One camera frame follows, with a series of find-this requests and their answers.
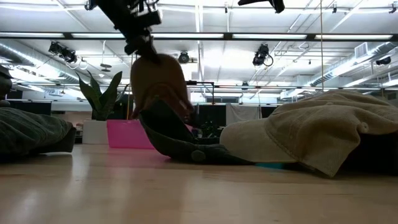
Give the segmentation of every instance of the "wooden table surface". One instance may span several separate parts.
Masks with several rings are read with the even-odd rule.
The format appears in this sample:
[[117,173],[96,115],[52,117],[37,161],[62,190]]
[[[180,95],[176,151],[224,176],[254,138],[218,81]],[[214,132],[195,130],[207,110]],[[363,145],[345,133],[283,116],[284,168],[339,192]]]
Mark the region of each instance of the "wooden table surface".
[[398,178],[198,166],[76,146],[0,164],[0,223],[398,223]]

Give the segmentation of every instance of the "white planter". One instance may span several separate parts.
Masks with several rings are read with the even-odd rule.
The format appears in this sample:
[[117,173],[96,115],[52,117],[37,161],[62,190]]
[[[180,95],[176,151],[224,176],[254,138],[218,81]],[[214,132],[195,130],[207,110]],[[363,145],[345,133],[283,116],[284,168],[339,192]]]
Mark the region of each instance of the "white planter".
[[85,121],[83,123],[83,144],[108,144],[106,121]]

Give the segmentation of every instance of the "pink bin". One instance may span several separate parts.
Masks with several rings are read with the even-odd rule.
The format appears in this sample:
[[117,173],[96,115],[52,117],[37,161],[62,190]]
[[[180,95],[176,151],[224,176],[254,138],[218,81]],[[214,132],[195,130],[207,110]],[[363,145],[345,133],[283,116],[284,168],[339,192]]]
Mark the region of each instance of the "pink bin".
[[108,142],[116,149],[155,149],[138,120],[107,120]]

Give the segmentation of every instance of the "potted plant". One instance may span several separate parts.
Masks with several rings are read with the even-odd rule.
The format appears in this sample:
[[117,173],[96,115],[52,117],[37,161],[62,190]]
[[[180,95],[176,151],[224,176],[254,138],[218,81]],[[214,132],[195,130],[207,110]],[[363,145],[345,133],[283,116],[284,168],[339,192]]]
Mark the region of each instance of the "potted plant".
[[93,109],[93,119],[83,123],[83,144],[107,144],[106,119],[112,113],[115,102],[123,96],[127,86],[118,96],[118,86],[122,79],[122,72],[119,72],[113,77],[106,91],[102,93],[97,81],[90,72],[88,73],[91,77],[90,85],[79,76],[80,91]]

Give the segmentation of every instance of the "robotic arm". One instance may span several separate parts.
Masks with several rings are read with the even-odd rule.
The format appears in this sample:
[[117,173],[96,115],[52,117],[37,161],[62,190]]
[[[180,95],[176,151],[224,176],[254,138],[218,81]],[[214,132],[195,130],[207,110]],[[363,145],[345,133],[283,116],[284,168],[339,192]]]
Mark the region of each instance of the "robotic arm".
[[[240,0],[238,4],[245,5],[255,2],[269,1],[276,13],[285,9],[283,0]],[[112,21],[114,28],[126,38],[124,48],[126,54],[134,52],[141,57],[159,63],[150,35],[153,25],[162,23],[160,12],[157,10],[159,0],[88,0],[85,9],[90,11],[98,6]],[[139,15],[147,8],[147,13]]]

